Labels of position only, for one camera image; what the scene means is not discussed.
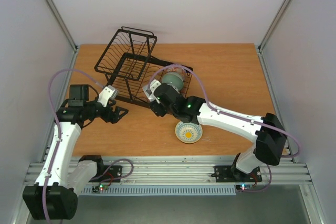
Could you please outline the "teal green bowl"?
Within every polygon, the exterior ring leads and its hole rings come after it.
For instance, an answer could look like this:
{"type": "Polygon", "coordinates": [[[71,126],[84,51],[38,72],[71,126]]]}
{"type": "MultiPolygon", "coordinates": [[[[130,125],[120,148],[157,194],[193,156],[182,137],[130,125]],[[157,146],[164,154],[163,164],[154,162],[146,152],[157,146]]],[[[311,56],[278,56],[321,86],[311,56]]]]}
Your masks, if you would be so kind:
{"type": "Polygon", "coordinates": [[[183,89],[183,82],[182,76],[176,72],[168,72],[162,77],[162,83],[174,86],[178,91],[183,89]]]}

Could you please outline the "blue orange patterned bowl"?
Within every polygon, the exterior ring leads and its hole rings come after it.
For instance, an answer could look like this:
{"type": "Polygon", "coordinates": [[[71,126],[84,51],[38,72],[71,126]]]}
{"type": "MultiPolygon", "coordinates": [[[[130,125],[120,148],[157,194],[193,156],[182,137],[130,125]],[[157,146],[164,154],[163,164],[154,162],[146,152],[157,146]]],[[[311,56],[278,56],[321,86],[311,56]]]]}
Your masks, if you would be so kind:
{"type": "Polygon", "coordinates": [[[177,73],[179,74],[180,76],[185,76],[186,74],[186,70],[181,68],[181,67],[178,67],[178,66],[172,66],[172,67],[169,67],[165,70],[166,73],[177,73]]]}

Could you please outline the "black wire dish rack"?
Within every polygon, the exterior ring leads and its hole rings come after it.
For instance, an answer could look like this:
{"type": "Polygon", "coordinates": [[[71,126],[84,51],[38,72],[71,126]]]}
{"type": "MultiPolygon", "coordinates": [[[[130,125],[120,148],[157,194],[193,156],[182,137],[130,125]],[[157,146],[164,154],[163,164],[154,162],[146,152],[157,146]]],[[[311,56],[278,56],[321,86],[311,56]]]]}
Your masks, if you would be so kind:
{"type": "Polygon", "coordinates": [[[149,107],[142,87],[157,70],[172,64],[152,55],[157,40],[143,29],[122,26],[115,32],[94,69],[119,91],[117,100],[149,107]]]}

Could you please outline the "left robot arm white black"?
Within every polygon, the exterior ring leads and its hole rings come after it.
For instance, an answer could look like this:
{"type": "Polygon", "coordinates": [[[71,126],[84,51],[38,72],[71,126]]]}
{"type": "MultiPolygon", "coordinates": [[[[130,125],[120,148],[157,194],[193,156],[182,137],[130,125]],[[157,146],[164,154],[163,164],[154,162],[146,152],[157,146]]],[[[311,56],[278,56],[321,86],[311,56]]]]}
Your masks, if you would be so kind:
{"type": "Polygon", "coordinates": [[[23,200],[35,220],[70,220],[74,217],[80,192],[90,181],[100,181],[108,168],[100,155],[85,155],[69,172],[75,144],[85,123],[100,118],[115,124],[128,110],[116,106],[118,94],[113,86],[105,86],[89,99],[88,84],[70,86],[67,98],[56,112],[54,137],[44,166],[33,185],[26,186],[23,200]]]}

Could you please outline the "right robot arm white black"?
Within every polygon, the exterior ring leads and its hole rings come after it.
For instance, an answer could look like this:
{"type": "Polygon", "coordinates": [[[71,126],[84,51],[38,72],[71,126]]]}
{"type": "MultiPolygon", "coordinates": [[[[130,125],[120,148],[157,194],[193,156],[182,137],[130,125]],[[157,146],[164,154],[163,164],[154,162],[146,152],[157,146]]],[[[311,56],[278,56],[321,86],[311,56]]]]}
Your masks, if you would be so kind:
{"type": "Polygon", "coordinates": [[[279,165],[287,138],[274,114],[241,114],[218,107],[200,97],[185,98],[171,85],[158,81],[153,81],[143,91],[156,116],[171,114],[183,123],[216,127],[252,142],[252,147],[238,153],[231,165],[230,171],[236,180],[245,179],[260,165],[279,165]]]}

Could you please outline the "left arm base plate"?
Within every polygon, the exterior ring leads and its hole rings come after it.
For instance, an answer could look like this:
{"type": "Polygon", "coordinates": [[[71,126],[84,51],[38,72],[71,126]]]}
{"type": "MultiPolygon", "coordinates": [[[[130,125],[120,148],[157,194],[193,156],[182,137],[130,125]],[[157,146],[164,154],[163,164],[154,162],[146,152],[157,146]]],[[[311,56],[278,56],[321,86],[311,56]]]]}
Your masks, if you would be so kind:
{"type": "Polygon", "coordinates": [[[98,172],[92,179],[89,181],[91,183],[98,182],[112,182],[117,183],[120,182],[122,176],[122,166],[121,165],[113,165],[107,171],[108,165],[105,165],[103,168],[98,169],[98,172]]]}

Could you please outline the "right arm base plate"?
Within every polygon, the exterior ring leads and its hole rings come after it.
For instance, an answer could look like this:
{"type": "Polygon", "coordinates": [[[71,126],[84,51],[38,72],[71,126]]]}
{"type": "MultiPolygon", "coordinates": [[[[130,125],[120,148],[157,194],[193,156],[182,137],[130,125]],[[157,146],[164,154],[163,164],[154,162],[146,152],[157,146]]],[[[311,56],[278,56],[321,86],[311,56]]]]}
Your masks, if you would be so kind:
{"type": "Polygon", "coordinates": [[[214,173],[211,174],[211,177],[215,178],[217,183],[262,182],[260,167],[253,169],[249,174],[245,174],[240,171],[233,173],[229,165],[218,165],[214,166],[214,173]]]}

